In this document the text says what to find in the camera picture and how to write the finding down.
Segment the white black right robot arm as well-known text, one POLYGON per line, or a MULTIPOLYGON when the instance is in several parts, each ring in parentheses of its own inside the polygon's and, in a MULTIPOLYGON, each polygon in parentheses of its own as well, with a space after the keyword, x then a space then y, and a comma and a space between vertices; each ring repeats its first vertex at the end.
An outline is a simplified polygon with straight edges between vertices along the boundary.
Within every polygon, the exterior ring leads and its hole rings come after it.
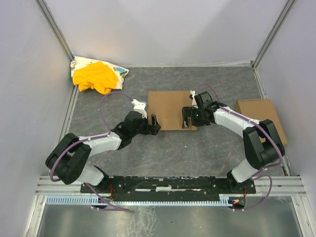
POLYGON ((284 145, 277 128, 270 119, 257 120, 244 116, 226 104, 213 100, 205 91, 190 91, 190 106, 182 108, 182 127, 222 126, 243 140, 244 160, 227 173, 225 178, 212 177, 215 192, 243 193, 253 186, 254 180, 263 177, 265 170, 281 165, 284 145))

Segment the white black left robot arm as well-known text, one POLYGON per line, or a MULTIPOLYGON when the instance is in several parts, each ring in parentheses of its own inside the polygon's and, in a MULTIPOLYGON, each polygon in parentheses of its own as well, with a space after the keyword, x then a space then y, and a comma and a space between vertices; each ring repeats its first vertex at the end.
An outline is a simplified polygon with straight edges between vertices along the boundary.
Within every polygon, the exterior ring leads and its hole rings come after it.
POLYGON ((87 160, 97 154, 121 150, 141 135, 157 135, 161 126, 156 115, 152 123, 139 112, 131 111, 115 128, 96 136, 79 137, 66 134, 45 161, 52 182, 69 185, 75 181, 97 186, 106 177, 100 168, 88 166, 87 160))

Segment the brown cardboard box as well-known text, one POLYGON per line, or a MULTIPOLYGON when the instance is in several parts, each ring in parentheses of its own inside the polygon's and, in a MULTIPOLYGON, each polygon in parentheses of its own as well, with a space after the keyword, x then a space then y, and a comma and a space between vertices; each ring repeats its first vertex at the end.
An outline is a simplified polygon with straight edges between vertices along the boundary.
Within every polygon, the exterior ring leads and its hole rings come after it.
POLYGON ((161 126, 161 131, 196 131, 192 126, 183 128, 182 108, 190 107, 192 99, 189 91, 149 91, 148 92, 148 116, 154 114, 161 126))

